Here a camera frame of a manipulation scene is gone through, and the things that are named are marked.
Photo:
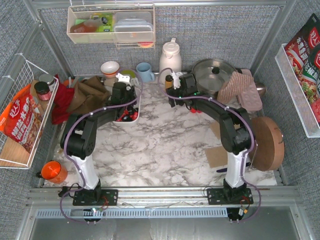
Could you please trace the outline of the pink striped cloth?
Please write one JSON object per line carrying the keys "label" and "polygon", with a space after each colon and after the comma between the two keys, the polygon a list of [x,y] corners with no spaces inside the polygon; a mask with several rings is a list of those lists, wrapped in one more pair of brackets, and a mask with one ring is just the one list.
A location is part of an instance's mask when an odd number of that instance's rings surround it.
{"label": "pink striped cloth", "polygon": [[217,101],[226,105],[233,97],[241,94],[253,82],[254,78],[252,76],[234,71],[229,81],[225,82],[218,91]]}

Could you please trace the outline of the red coffee capsule cluster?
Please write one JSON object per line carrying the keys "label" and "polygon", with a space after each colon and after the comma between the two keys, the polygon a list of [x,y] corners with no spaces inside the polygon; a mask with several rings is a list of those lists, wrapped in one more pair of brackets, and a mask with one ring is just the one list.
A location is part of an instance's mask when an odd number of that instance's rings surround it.
{"label": "red coffee capsule cluster", "polygon": [[194,109],[194,108],[191,108],[191,109],[190,109],[190,112],[191,112],[191,113],[202,113],[202,111],[196,110],[196,109]]}

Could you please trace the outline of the brown cardboard square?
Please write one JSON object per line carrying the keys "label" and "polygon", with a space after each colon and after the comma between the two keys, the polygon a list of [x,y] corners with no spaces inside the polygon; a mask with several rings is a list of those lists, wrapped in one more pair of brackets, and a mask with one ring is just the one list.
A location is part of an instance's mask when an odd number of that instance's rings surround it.
{"label": "brown cardboard square", "polygon": [[214,133],[215,137],[218,140],[220,140],[221,139],[220,124],[214,121],[210,124],[210,129]]}

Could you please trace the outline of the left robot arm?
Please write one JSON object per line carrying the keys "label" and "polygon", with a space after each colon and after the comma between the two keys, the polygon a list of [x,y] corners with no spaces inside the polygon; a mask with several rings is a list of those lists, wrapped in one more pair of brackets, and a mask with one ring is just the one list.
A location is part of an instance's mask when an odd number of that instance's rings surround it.
{"label": "left robot arm", "polygon": [[98,128],[120,118],[126,107],[137,103],[138,97],[134,86],[117,82],[113,85],[111,97],[103,107],[86,114],[72,113],[68,117],[60,147],[64,150],[66,158],[73,162],[81,188],[94,190],[100,182],[92,157]]}

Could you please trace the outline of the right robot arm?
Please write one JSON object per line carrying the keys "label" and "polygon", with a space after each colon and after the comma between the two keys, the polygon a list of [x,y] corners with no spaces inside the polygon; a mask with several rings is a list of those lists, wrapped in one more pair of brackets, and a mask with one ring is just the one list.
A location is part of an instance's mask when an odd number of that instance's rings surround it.
{"label": "right robot arm", "polygon": [[245,180],[245,167],[249,152],[254,147],[254,133],[249,115],[244,108],[235,109],[218,102],[197,88],[193,74],[165,77],[165,92],[173,108],[186,105],[207,114],[219,124],[220,141],[227,151],[227,187],[238,189],[249,183]]}

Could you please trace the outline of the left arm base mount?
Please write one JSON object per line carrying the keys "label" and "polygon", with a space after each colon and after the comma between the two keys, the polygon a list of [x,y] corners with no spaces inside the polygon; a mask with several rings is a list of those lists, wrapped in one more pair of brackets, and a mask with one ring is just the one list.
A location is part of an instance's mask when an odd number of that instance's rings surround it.
{"label": "left arm base mount", "polygon": [[117,189],[80,190],[73,196],[73,206],[116,206],[118,202]]}

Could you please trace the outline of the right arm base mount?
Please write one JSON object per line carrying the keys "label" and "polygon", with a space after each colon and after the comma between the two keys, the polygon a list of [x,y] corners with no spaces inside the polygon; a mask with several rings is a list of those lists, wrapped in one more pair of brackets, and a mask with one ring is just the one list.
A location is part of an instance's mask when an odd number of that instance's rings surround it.
{"label": "right arm base mount", "polygon": [[246,184],[236,188],[207,188],[206,195],[209,205],[239,205],[241,200],[244,200],[243,204],[254,203],[251,189]]}

